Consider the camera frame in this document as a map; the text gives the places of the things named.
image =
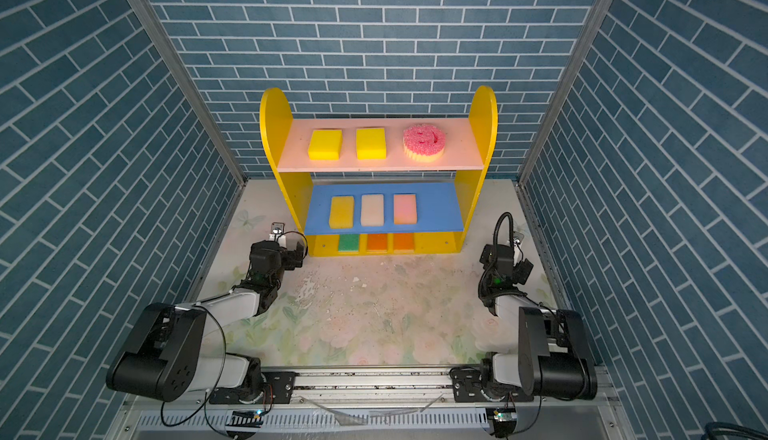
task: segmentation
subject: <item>pink sponge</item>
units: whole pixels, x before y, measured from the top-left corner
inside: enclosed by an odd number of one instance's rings
[[[395,194],[394,196],[395,225],[413,225],[418,222],[416,214],[416,195]]]
[[[446,133],[434,125],[414,125],[402,133],[402,147],[413,160],[432,162],[446,150]]]

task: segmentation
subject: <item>metal vent grate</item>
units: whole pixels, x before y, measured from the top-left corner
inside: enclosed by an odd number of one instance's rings
[[[248,422],[245,418],[231,416],[234,410],[226,413],[209,412],[208,420],[220,430],[228,422],[239,425]],[[259,428],[240,427],[242,431],[255,431],[264,433],[291,433],[291,432],[338,432],[341,430],[367,430],[372,428],[486,428],[488,417],[484,408],[474,407],[443,407],[429,408],[425,412],[408,413],[396,416],[381,416],[385,411],[372,411],[367,408],[343,409],[349,417],[343,418],[345,425],[339,424],[336,417],[320,408],[296,408],[291,410],[275,410],[264,416],[264,424]],[[173,411],[166,413],[166,422],[175,423],[190,415],[192,411]],[[158,411],[144,411],[141,413],[137,428],[142,431],[163,431],[168,427],[162,425]],[[185,424],[174,427],[177,430],[207,430],[209,427],[202,413],[192,417]]]

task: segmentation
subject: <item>black cable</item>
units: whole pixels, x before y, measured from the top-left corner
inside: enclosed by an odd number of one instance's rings
[[[277,242],[285,234],[299,234],[302,237],[304,237],[304,234],[302,234],[299,231],[288,231],[288,232],[283,232],[282,234],[280,234],[277,237],[275,237],[275,242]],[[306,258],[306,256],[309,255],[309,254],[310,254],[310,243],[308,242],[306,237],[304,237],[304,257],[301,257],[301,260],[304,260]]]
[[[717,440],[720,436],[752,438],[753,440],[768,440],[768,435],[752,428],[727,422],[709,422],[704,426],[701,440]]]
[[[192,417],[196,416],[197,413],[201,409],[203,409],[205,407],[205,404],[208,403],[208,401],[210,400],[210,396],[212,396],[214,394],[214,390],[219,386],[219,381],[221,380],[221,374],[224,372],[224,362],[226,361],[226,338],[224,337],[224,329],[221,328],[221,324],[219,323],[219,321],[216,320],[216,317],[214,317],[214,314],[211,313],[208,309],[206,309],[202,305],[196,305],[195,307],[198,307],[198,308],[204,310],[210,316],[210,318],[214,319],[214,321],[216,322],[216,325],[219,326],[219,330],[221,331],[221,339],[224,341],[224,353],[221,356],[221,368],[219,368],[219,376],[216,378],[216,383],[214,384],[214,387],[210,390],[210,393],[204,397],[203,405],[197,407],[197,410],[192,412],[191,415],[186,417],[181,422],[176,422],[176,423],[168,423],[168,422],[166,422],[165,421],[165,414],[164,414],[164,410],[165,410],[164,407],[165,407],[165,403],[166,402],[162,402],[160,404],[160,421],[163,423],[163,426],[166,426],[168,428],[177,427],[177,426],[179,426],[179,425],[181,425],[183,423],[186,423]]]
[[[509,212],[505,212],[496,221],[496,226],[493,229],[493,244],[491,245],[491,260],[488,262],[488,265],[485,266],[485,270],[480,276],[480,281],[478,282],[478,297],[480,298],[480,301],[483,302],[483,305],[486,305],[488,301],[492,301],[499,297],[504,297],[504,295],[515,295],[517,297],[526,297],[526,295],[523,292],[517,289],[490,293],[491,282],[493,279],[492,277],[488,277],[488,275],[495,274],[497,277],[501,276],[498,274],[498,271],[496,271],[496,261],[498,259],[498,233],[502,229],[502,224],[504,223],[504,219],[508,220],[507,223],[509,226],[509,245],[512,247],[512,252],[514,252],[514,249],[515,249],[514,220],[512,219],[512,214],[510,214]]]
[[[219,386],[219,380],[221,380],[221,373],[224,371],[224,364],[226,362],[226,335],[224,335],[224,328],[222,328],[221,324],[219,323],[219,320],[217,320],[216,317],[214,317],[213,314],[210,311],[208,311],[208,309],[206,309],[202,305],[198,305],[197,307],[206,311],[206,313],[210,315],[210,318],[214,319],[214,321],[216,322],[216,326],[219,327],[219,332],[221,333],[221,343],[224,346],[224,357],[221,359],[221,369],[219,370],[219,378],[216,379],[214,388],[210,391],[210,395],[212,396],[214,395],[214,390],[216,390],[216,388]],[[206,405],[209,401],[210,401],[210,396],[208,396],[208,399],[205,402],[203,402],[203,418],[205,418],[206,424],[210,427],[211,430],[213,430],[217,434],[225,436],[227,438],[231,438],[229,434],[226,433],[226,430],[224,430],[224,432],[220,432],[216,430],[216,427],[214,427],[210,423],[210,420],[208,419],[208,409],[206,408]]]
[[[461,365],[461,366],[458,366],[458,367],[453,367],[450,370],[448,370],[448,376],[451,376],[456,371],[459,371],[459,372],[470,371],[470,372],[481,373],[480,372],[480,368],[475,368],[475,367],[469,366],[469,365]]]
[[[272,412],[272,407],[275,405],[275,397],[274,397],[275,393],[274,393],[274,390],[272,389],[272,384],[267,383],[266,385],[270,388],[270,407],[264,410],[264,413],[262,413],[261,416],[264,416],[267,413]]]
[[[251,265],[250,260],[248,260],[248,269],[245,271],[245,280],[246,281],[250,280],[250,265]]]
[[[542,413],[542,396],[538,397],[538,409],[536,410],[536,416],[533,417],[533,421],[531,422],[531,425],[525,427],[523,430],[520,430],[519,432],[517,432],[517,431],[512,432],[511,434],[507,435],[507,438],[515,436],[515,435],[518,435],[518,434],[521,434],[523,432],[527,432],[528,430],[530,430],[534,425],[536,425],[536,421],[538,420],[538,415],[540,413]]]

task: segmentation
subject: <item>shelf side panel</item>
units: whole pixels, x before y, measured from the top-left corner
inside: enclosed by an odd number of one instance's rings
[[[488,165],[491,163],[491,157],[493,157],[493,149],[496,146],[498,106],[496,95],[490,87],[481,86],[475,92],[472,107],[469,109],[469,124],[475,133],[475,141],[483,159],[483,168],[479,171],[456,172],[454,185],[464,221],[464,231],[456,233],[456,246],[459,250],[464,244],[469,224],[472,222],[472,214],[475,212],[475,205],[478,197],[480,197],[482,183],[485,180]]]
[[[280,174],[277,171],[292,123],[293,115],[283,91],[277,88],[266,90],[259,111],[261,142],[296,228],[304,231],[312,199],[312,175],[309,172]]]

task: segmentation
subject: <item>yellow sponge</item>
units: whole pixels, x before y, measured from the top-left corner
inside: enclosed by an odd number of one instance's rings
[[[357,158],[359,160],[386,158],[386,139],[383,128],[357,129]]]
[[[351,195],[331,197],[331,215],[328,225],[331,228],[352,228],[355,214],[355,198]]]
[[[312,131],[310,150],[312,160],[339,160],[341,152],[341,130]]]

